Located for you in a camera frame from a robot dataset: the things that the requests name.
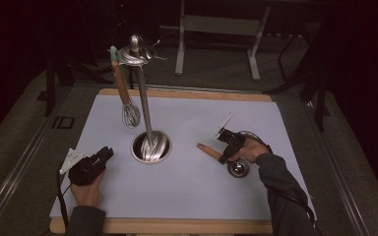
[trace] dark background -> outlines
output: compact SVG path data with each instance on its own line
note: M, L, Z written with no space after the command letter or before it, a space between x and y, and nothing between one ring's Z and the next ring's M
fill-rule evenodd
M126 31L133 26L114 27L114 23L121 23L127 14L136 14L130 2L1 0L0 122L31 79L45 69L52 53L95 64L98 53L105 50L101 45L124 43ZM179 24L179 1L158 2L157 7L146 10L158 16L157 21L141 25L151 39L158 36L157 25ZM187 8L197 13L241 17L234 15L241 12L233 10L237 6L245 10L243 18L255 18L254 7L243 7L255 1L245 1L246 5L242 1L212 2L220 6L212 8L205 1L193 1ZM283 18L281 12L270 16L267 30L278 26L285 30L281 29ZM378 179L378 1L358 1L351 9L332 13L326 23L324 37L314 45L314 56L326 62L329 90L335 94Z

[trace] gray sleeve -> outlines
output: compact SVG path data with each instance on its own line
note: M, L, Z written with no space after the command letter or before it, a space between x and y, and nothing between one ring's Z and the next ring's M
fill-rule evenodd
M307 196L291 173L284 159L266 153L257 157L260 179L266 186L284 192L304 204ZM317 235L305 209L278 194L268 191L268 202L272 214L274 235Z
M102 235L105 211L93 206L76 206L70 217L68 236Z

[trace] wooden handle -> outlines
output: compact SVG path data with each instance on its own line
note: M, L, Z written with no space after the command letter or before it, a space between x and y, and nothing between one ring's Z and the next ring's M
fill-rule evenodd
M119 96L121 97L122 104L128 105L131 104L130 94L127 90L127 85L125 85L125 80L122 78L121 67L118 62L112 62L113 74L115 76L116 86L119 91Z
M213 158L215 158L215 159L217 159L217 160L219 160L219 159L221 158L221 156L222 156L221 153L217 152L216 150L214 150L214 149L212 149L212 148L210 148L210 147L208 147L208 146L206 146L206 145L203 145L203 144L198 143L198 144L196 145L196 147L198 147L198 148L199 148L200 150L202 150L204 153L210 155L211 157L213 157Z

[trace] hand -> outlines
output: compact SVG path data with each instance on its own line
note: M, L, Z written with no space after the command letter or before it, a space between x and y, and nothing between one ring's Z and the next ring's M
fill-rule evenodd
M244 158L250 163L254 163L256 161L257 156L263 153L269 153L269 150L259 142L251 138L246 138L244 147L242 147L234 156L232 156L228 160L235 161L239 158Z
M94 182L90 185L86 186L77 186L75 184L72 184L70 187L70 190L73 193L73 196L75 196L76 203L78 206L90 206L90 207L97 207L99 204L99 185L102 181L102 177L105 171L102 171L96 179L94 179Z

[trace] white paper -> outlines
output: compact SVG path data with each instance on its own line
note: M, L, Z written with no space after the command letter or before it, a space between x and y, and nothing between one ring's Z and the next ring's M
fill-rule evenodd
M101 148L113 148L101 184L100 208L107 217L183 219L271 219L267 190L258 166L250 165L247 177L237 179L212 157L200 151L202 143L219 152L225 143L215 134L229 113L226 128L250 131L282 156L288 170L307 192L284 122L273 102L149 97L153 130L171 137L167 159L147 165L134 159L132 141L145 132L140 97L133 97L142 113L141 125L130 129L122 123L119 96L98 95L75 150L91 156ZM66 177L62 190L70 184ZM76 202L68 191L70 215ZM61 216L58 201L51 217Z

